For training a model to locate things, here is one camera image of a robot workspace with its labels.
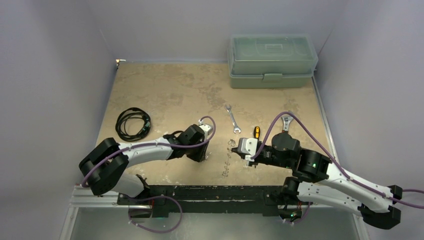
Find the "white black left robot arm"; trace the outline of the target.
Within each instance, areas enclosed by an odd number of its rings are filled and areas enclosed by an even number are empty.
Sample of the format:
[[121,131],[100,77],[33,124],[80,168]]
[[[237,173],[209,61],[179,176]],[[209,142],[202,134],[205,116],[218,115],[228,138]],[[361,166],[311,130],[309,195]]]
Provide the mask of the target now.
[[214,133],[214,126],[193,124],[184,131],[145,142],[118,143],[112,137],[106,138],[79,163],[84,176],[81,185],[91,189],[95,196],[113,191],[142,205],[149,199],[150,187],[140,175],[127,174],[126,169],[150,161],[182,157],[202,162]]

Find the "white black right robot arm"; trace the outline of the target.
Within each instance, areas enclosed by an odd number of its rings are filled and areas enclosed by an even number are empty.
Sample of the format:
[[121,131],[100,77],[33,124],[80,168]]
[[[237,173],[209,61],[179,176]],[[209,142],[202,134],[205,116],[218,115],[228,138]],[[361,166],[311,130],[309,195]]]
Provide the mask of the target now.
[[272,197],[285,206],[318,203],[348,211],[362,217],[375,228],[389,230],[401,222],[401,211],[394,207],[392,198],[400,200],[403,190],[397,185],[382,186],[340,170],[331,159],[317,151],[301,147],[300,141],[287,132],[278,133],[265,145],[256,158],[262,142],[255,138],[241,138],[231,152],[247,161],[248,166],[265,164],[290,169],[281,190]]

